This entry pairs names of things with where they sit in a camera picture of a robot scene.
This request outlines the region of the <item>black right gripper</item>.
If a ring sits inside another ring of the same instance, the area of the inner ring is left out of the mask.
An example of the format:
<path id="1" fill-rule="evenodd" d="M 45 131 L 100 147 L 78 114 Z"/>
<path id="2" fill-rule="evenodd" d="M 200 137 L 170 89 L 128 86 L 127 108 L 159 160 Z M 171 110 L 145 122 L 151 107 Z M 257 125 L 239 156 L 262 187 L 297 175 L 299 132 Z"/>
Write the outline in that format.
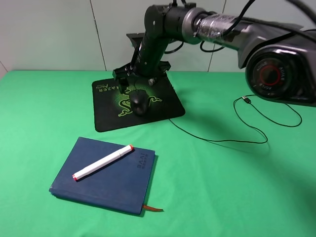
<path id="1" fill-rule="evenodd" d="M 132 60 L 113 71 L 113 77 L 119 82 L 119 91 L 124 93 L 129 87 L 128 77 L 137 75 L 148 77 L 149 86 L 158 82 L 154 77 L 158 64 L 171 40 L 195 44 L 192 24 L 194 23 L 194 3 L 178 6 L 151 5 L 144 17 L 145 34 L 135 48 Z"/>

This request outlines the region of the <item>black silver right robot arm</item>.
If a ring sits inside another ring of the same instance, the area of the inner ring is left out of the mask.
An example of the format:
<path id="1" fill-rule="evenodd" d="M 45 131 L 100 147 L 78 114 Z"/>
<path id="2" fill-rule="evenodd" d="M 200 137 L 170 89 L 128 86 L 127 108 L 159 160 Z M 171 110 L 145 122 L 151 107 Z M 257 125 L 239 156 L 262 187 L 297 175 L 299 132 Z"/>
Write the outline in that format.
<path id="1" fill-rule="evenodd" d="M 251 91 L 262 99 L 302 106 L 316 104 L 316 32 L 302 26 L 224 15 L 193 2 L 151 5 L 144 17 L 145 32 L 131 61 L 113 71 L 124 91 L 131 77 L 150 83 L 170 69 L 161 60 L 172 41 L 211 42 L 237 51 Z"/>

